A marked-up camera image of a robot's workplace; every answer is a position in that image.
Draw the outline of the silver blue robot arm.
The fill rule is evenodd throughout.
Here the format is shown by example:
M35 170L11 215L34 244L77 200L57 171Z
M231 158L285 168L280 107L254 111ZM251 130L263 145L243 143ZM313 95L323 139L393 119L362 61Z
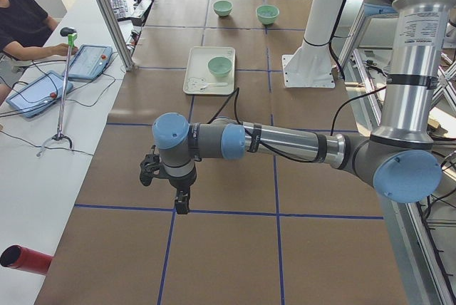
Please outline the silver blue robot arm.
M455 0L365 0L365 4L375 9L391 6L398 14L380 125L367 138L221 117L208 124L189 123L180 114L166 113L152 125L155 143L141 162L141 183L168 180L176 190L177 213L186 214L196 162L266 152L297 162L327 163L398 203L431 195L440 184L442 169L431 153L427 121Z

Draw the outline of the person's right hand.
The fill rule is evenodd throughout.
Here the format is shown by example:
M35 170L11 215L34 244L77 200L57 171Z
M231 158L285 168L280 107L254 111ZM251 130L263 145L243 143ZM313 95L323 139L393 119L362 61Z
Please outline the person's right hand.
M78 52L77 46L69 46L67 43L60 43L52 47L52 54L55 56L67 56L68 52L75 55Z

